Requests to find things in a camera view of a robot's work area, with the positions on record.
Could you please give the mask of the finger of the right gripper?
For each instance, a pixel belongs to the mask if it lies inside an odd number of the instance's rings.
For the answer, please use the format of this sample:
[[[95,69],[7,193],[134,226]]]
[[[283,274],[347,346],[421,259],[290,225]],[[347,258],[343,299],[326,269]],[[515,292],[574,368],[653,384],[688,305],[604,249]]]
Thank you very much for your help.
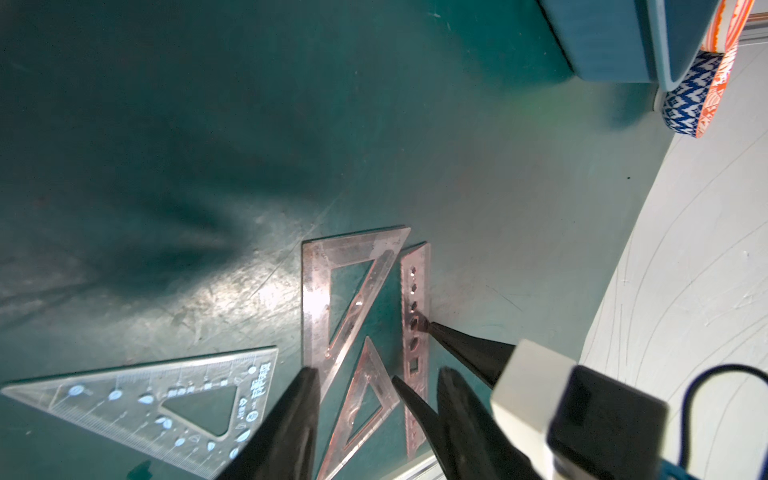
[[[399,376],[392,377],[392,385],[421,427],[426,440],[447,479],[458,479],[455,451],[449,425],[448,394],[450,375],[438,376],[438,409],[434,410],[414,389]]]
[[[429,322],[426,332],[488,387],[496,385],[516,348],[514,344],[470,336],[437,322]]]

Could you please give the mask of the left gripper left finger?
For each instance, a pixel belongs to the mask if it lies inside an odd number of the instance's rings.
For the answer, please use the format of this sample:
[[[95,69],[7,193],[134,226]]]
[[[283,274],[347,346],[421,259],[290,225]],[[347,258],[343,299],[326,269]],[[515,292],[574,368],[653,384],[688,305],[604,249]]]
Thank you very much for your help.
[[[320,407],[319,372],[302,368],[220,479],[310,479]]]

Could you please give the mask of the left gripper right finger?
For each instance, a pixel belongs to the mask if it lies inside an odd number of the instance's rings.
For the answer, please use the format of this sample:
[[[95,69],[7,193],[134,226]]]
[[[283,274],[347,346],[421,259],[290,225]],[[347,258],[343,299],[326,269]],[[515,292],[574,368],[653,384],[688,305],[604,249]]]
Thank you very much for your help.
[[[461,374],[439,371],[436,453],[449,479],[537,479],[529,458],[508,440]]]

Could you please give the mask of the stencil ruler large dark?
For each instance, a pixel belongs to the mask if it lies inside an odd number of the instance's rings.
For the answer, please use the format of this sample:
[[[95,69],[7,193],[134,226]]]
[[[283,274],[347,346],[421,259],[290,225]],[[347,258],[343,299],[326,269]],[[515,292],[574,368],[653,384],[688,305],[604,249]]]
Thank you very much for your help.
[[[423,242],[400,257],[403,380],[428,400],[429,340],[419,325],[429,316],[431,245]]]

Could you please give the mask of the blue plastic storage box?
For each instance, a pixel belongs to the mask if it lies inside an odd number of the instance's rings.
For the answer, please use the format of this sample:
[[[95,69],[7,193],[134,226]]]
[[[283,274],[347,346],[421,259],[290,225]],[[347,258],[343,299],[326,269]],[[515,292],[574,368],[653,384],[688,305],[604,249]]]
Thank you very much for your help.
[[[543,0],[569,65],[584,81],[682,82],[712,22],[717,1]]]

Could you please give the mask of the clear triangle ruler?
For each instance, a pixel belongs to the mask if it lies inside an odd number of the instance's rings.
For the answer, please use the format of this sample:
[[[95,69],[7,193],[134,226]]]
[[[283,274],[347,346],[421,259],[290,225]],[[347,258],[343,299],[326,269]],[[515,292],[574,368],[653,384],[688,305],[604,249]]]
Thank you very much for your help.
[[[278,358],[268,346],[10,383],[10,399],[204,479],[214,479],[258,430]],[[217,434],[167,406],[229,389]]]

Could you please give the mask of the green table mat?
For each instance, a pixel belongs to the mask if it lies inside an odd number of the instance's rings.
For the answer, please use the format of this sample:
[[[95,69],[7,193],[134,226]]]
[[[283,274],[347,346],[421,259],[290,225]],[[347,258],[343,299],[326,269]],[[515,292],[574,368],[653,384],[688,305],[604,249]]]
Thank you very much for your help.
[[[408,227],[432,319],[581,354],[672,143],[535,1],[5,1],[1,380],[301,368],[306,241]]]

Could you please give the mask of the orange patterned bowl left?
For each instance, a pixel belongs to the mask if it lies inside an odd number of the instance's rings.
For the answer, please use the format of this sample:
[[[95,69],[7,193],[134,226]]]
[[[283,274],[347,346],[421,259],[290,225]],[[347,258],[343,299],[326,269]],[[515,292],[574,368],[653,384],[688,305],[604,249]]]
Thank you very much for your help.
[[[699,47],[710,53],[726,53],[738,43],[754,0],[721,0]]]

